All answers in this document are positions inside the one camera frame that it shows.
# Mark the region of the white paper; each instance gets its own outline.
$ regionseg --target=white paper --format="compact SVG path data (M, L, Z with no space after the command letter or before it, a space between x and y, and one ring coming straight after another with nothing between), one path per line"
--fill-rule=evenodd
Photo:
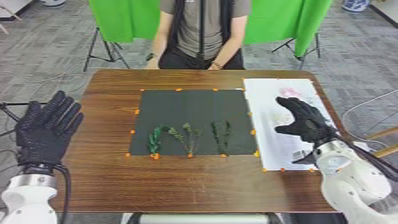
M276 97L296 97L314 106L332 123L332 118L316 94L312 82L307 79L244 79L244 97L252 112L252 124L262 168L266 170L308 170L312 165L291 164L292 153L312 150L312 144L303 143L300 137L282 135L275 127L289 125L292 116L287 109L276 104Z

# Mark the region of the green screen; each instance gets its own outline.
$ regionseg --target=green screen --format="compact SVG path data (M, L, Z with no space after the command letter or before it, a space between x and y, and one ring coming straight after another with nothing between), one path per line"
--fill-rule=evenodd
M102 38L109 42L152 39L159 0L88 0ZM332 0L252 0L244 44L294 38L294 56L305 53Z

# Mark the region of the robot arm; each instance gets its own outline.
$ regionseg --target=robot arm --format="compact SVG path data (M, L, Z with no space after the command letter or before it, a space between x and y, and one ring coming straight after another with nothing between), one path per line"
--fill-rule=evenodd
M47 205L47 201L54 196L56 182L53 176L44 174L15 176L1 193L8 208L1 224L56 224L56 213Z
M323 175L321 193L332 208L351 224L392 224L398 215L379 214L369 205L390 194L387 178L340 141L314 150L316 166Z
M56 224L56 214L47 205L56 196L53 170L58 170L65 177L67 208L70 179L61 157L83 120L79 107L61 91L42 108L37 102L28 104L26 114L15 124L15 144L21 147L17 165L22 171L10 179L8 188L1 193L8 208L1 224ZM60 224L65 221L65 213L63 209Z
M276 103L291 111L294 122L278 126L275 131L300 136L301 141L314 143L308 154L294 153L294 157L300 157L294 163L317 166L323 176L321 193L332 208L342 212L351 224L395 223L398 214L383 215L369 208L388 196L390 184L381 171L356 155L362 151L355 152L355 147L342 142L317 109L296 98L276 98Z

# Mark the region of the tripod stand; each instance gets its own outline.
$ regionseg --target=tripod stand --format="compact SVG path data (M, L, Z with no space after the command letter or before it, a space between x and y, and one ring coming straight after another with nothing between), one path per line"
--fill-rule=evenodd
M108 59L106 59L106 58L101 58L101 57L97 57L97 56L92 55L97 35L101 35L101 34L99 34L99 28L95 28L95 32L93 32L93 38L92 38L92 42L90 42L90 49L88 49L88 54L86 54L86 59L85 59L85 65L83 65L83 72L86 72L88 63L90 63L90 59L92 59L92 58L101 59L101 60L106 61L106 62L115 62L117 60L120 60L124 66L125 66L125 68L129 69L125 60L124 60L122 55L120 55L120 52L118 52L118 50L122 50L122 48L120 48L120 45L118 45L117 43L108 43L108 42L102 40L102 46L104 46L104 50L106 50L106 54L108 54Z
M291 47L289 47L289 43L291 43L292 41L294 41L294 38L291 38L289 41L276 47L276 49L271 51L271 53L275 53L275 52L278 51L278 49L280 49L282 47L285 47L285 48L291 50L291 53L294 54L294 50L292 50ZM305 51L301 57L296 57L296 56L294 56L296 60L300 61L298 70L301 70L301 67L303 67L303 64L305 64L305 57L307 57L307 55L308 55L314 51L316 51L317 58L319 58L319 34L317 34L317 33L314 34L314 44L316 44L316 46L314 46L312 50L310 50L310 51Z

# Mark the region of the dark green mat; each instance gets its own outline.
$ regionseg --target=dark green mat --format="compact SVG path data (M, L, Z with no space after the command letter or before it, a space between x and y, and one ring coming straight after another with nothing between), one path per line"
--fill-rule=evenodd
M131 139L131 155L149 155L147 136L161 124L182 132L182 124L202 130L198 155L218 155L211 122L230 123L227 154L255 152L255 138L250 135L252 125L246 101L241 91L145 91L141 94L140 114ZM161 155L184 155L186 151L166 132L161 133Z

